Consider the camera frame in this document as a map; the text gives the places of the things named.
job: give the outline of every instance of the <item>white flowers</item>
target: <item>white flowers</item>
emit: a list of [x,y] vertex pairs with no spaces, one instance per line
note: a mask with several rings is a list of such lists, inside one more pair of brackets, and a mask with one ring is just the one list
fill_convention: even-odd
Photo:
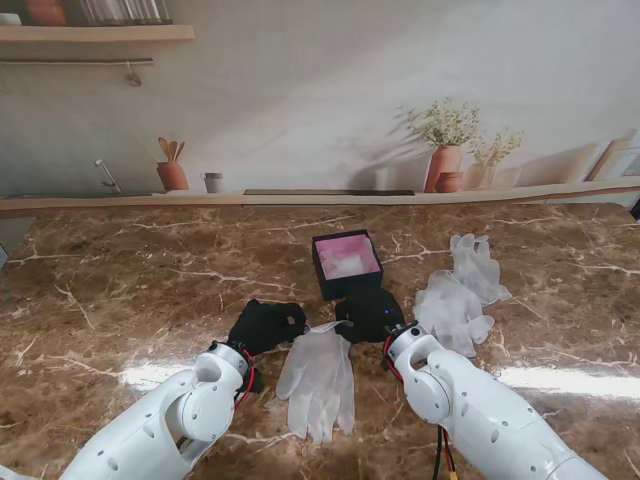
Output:
[[522,145],[524,132],[513,132],[505,128],[502,133],[497,133],[493,143],[489,145],[480,135],[471,140],[471,153],[477,165],[495,167],[504,157]]
[[460,108],[452,98],[444,102],[433,102],[426,110],[411,109],[407,113],[407,128],[417,138],[434,147],[440,145],[462,145],[473,139],[478,131],[479,109],[463,103]]

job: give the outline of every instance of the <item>latex glove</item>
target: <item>latex glove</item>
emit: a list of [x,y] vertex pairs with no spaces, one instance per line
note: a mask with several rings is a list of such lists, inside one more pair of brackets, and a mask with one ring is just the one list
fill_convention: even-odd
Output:
[[450,245],[453,275],[478,296],[483,306],[511,298],[509,290],[500,285],[500,264],[489,256],[489,237],[454,235]]
[[276,395],[289,399],[287,423],[300,438],[331,442],[337,421],[345,432],[353,430],[355,403],[350,343],[333,329],[311,331],[298,337],[285,361]]
[[440,344],[465,357],[476,354],[473,344],[484,342],[495,321],[482,315],[480,299],[447,270],[434,272],[425,290],[416,294],[413,314]]
[[280,343],[293,342],[304,333],[306,321],[307,317],[297,303],[273,305],[251,300],[231,328],[227,343],[234,348],[241,346],[253,356],[260,355]]
[[385,327],[404,325],[404,315],[393,295],[384,288],[363,289],[336,305],[336,333],[350,343],[384,342],[389,333]]

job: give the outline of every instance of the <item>black box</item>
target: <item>black box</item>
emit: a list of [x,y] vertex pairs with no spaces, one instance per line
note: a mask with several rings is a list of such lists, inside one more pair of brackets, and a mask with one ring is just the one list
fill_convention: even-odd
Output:
[[319,242],[321,240],[332,240],[335,238],[351,237],[356,235],[366,235],[366,237],[371,240],[371,237],[366,230],[332,233],[330,235],[321,235],[319,237],[313,237],[311,239],[311,254],[313,256],[313,265],[316,269],[316,276],[318,277],[318,283],[320,284],[320,290],[322,291],[322,298],[324,298],[325,300],[335,300],[337,298],[348,297],[355,291],[362,288],[376,288],[380,287],[380,285],[382,284],[382,275],[384,274],[384,269],[382,268],[382,263],[380,263],[380,258],[378,258],[378,253],[376,252],[373,242],[371,242],[371,248],[373,250],[373,256],[378,263],[378,268],[380,269],[380,271],[329,280],[325,278],[322,263],[320,262],[320,255],[318,254],[318,249],[316,247],[316,242]]

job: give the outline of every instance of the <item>red wire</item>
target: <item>red wire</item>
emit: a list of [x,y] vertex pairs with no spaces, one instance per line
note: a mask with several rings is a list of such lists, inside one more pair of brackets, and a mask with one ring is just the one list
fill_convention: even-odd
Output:
[[393,362],[387,355],[390,344],[391,344],[391,335],[389,335],[387,337],[386,342],[384,342],[384,347],[382,347],[382,353],[384,355],[385,360],[387,361],[387,366],[389,367],[389,370],[391,370],[391,373],[393,373],[393,375],[398,379],[400,383],[404,384],[404,380],[402,380],[402,375],[400,375],[400,372],[396,370],[396,367],[393,366]]
[[[242,349],[242,351],[247,356],[247,359],[249,360],[249,362],[251,362],[253,360],[253,357],[251,357],[249,352],[247,352],[244,348]],[[240,404],[244,401],[244,399],[249,395],[249,392],[251,391],[251,387],[253,387],[255,376],[256,376],[256,369],[251,367],[251,369],[249,370],[249,383],[247,384],[247,391],[244,392],[242,397],[240,397],[240,400],[236,402],[235,408],[238,408]]]

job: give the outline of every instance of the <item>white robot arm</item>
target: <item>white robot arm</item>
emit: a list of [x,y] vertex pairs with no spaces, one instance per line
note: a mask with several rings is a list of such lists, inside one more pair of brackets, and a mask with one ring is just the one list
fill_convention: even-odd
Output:
[[224,434],[249,365],[216,344],[100,430],[61,480],[181,479]]
[[456,449],[487,478],[606,479],[529,403],[487,372],[445,350],[419,326],[396,335],[387,355],[404,381],[409,405],[424,421],[444,427]]

